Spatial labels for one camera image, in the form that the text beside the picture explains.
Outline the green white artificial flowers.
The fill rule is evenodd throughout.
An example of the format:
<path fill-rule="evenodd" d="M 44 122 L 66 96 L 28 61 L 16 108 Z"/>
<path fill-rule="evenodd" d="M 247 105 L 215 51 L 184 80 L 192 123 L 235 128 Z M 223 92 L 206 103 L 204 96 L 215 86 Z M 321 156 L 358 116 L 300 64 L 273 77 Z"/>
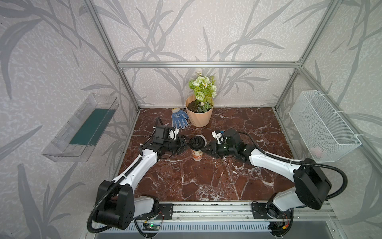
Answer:
<path fill-rule="evenodd" d="M 217 86 L 214 76 L 204 76 L 202 72 L 196 73 L 196 78 L 189 82 L 195 99 L 188 105 L 188 109 L 195 113 L 206 113 L 214 106 L 217 96 Z"/>

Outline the clear plastic wall shelf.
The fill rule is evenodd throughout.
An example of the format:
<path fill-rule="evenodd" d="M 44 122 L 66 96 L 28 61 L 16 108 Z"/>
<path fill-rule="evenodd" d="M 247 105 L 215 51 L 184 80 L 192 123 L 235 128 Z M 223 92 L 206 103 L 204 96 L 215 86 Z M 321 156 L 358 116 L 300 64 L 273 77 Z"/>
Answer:
<path fill-rule="evenodd" d="M 91 93 L 43 150 L 54 162 L 86 162 L 119 107 L 117 97 Z"/>

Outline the small green circuit board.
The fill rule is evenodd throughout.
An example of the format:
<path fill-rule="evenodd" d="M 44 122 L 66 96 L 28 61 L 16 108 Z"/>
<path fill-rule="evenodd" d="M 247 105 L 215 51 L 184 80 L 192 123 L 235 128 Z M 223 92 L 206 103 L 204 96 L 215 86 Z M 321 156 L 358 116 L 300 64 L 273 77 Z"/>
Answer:
<path fill-rule="evenodd" d="M 161 225 L 160 224 L 155 224 L 154 222 L 144 222 L 143 223 L 143 228 L 146 231 L 158 231 L 160 230 Z"/>

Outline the blue dotted work glove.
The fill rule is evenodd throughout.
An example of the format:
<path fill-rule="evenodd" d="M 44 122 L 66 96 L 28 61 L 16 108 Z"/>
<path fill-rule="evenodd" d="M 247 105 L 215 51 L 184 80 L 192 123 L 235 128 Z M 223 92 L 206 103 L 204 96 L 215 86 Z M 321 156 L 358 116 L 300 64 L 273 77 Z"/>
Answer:
<path fill-rule="evenodd" d="M 188 120 L 190 119 L 188 114 L 181 108 L 172 109 L 172 126 L 177 129 L 185 129 L 189 126 Z"/>

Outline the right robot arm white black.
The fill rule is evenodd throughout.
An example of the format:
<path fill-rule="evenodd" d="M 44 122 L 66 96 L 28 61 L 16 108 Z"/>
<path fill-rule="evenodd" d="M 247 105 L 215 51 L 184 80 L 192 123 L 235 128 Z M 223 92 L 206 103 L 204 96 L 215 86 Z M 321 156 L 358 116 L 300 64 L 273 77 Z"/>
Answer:
<path fill-rule="evenodd" d="M 289 209 L 301 206 L 321 209 L 332 185 L 314 160 L 286 159 L 263 151 L 255 143 L 245 144 L 241 133 L 234 129 L 214 131 L 212 135 L 214 141 L 202 148 L 202 152 L 214 158 L 232 156 L 277 173 L 294 183 L 294 187 L 276 193 L 268 200 L 264 208 L 269 217 L 276 219 Z"/>

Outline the printed paper milk tea cup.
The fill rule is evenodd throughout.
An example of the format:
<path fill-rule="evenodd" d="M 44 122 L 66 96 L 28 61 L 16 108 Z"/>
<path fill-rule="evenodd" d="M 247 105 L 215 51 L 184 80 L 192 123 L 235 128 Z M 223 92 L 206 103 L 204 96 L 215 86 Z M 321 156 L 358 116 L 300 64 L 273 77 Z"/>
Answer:
<path fill-rule="evenodd" d="M 192 149 L 192 157 L 195 161 L 201 161 L 203 158 L 203 152 L 201 150 L 193 150 Z"/>

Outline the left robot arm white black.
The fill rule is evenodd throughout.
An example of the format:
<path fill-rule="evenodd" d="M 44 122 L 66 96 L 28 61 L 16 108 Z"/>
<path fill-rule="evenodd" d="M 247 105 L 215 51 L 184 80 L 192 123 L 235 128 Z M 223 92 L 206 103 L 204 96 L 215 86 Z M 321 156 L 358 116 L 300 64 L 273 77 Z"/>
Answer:
<path fill-rule="evenodd" d="M 131 221 L 145 214 L 157 214 L 158 205 L 148 196 L 134 197 L 138 184 L 164 154 L 183 153 L 190 138 L 169 126 L 156 126 L 150 138 L 139 147 L 139 154 L 128 168 L 111 181 L 103 181 L 87 220 L 87 230 L 97 234 L 110 228 L 126 229 Z"/>

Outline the beige plastic flower pot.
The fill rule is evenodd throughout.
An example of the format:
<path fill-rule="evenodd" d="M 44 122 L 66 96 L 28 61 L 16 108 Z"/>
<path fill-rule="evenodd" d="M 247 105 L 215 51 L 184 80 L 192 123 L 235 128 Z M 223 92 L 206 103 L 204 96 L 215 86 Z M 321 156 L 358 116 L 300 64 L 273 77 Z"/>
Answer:
<path fill-rule="evenodd" d="M 185 103 L 186 111 L 187 111 L 187 114 L 189 116 L 189 120 L 193 126 L 204 127 L 204 126 L 208 125 L 210 122 L 210 119 L 211 119 L 212 113 L 213 113 L 213 108 L 211 108 L 209 111 L 207 111 L 205 113 L 192 112 L 191 110 L 189 110 L 188 106 L 195 99 L 196 98 L 194 95 L 191 95 L 186 99 L 186 103 Z"/>

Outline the pink object in basket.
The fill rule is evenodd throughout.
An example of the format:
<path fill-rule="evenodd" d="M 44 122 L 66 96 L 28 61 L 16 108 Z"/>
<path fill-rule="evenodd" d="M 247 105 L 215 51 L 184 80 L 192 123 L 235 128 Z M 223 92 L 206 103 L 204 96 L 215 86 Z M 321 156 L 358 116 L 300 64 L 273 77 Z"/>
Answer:
<path fill-rule="evenodd" d="M 316 146 L 316 147 L 310 148 L 310 153 L 315 159 L 321 159 L 322 157 L 325 156 L 326 151 L 322 149 L 320 146 Z"/>

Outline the black plastic cup lid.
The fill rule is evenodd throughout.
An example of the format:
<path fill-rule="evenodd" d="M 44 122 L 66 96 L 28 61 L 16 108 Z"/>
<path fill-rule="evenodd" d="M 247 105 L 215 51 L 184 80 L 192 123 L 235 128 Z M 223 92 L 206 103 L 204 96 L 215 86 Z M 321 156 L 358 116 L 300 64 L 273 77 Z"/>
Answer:
<path fill-rule="evenodd" d="M 194 139 L 194 142 L 189 145 L 190 148 L 193 150 L 202 150 L 204 141 L 200 137 L 200 135 L 193 137 L 193 139 Z"/>

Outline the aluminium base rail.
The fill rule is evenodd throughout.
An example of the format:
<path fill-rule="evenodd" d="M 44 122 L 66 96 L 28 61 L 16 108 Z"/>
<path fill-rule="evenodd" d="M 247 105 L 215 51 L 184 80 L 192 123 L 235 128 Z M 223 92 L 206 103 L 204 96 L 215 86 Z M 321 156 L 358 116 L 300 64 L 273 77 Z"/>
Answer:
<path fill-rule="evenodd" d="M 288 209 L 271 218 L 265 210 L 266 202 L 252 201 L 178 201 L 160 204 L 159 215 L 151 218 L 139 216 L 124 230 L 135 233 L 135 223 L 144 230 L 143 223 L 158 226 L 159 233 L 196 232 L 269 232 L 276 223 L 290 229 L 299 222 L 323 222 L 335 230 L 338 222 L 331 205 L 325 202 L 320 210 L 304 208 Z"/>

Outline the dark green mat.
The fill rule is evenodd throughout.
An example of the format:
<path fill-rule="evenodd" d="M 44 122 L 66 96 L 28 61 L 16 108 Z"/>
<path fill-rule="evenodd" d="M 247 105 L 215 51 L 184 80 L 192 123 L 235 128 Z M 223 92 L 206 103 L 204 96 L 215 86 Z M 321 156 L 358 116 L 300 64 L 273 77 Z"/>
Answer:
<path fill-rule="evenodd" d="M 69 144 L 96 146 L 115 111 L 113 109 L 94 109 Z"/>

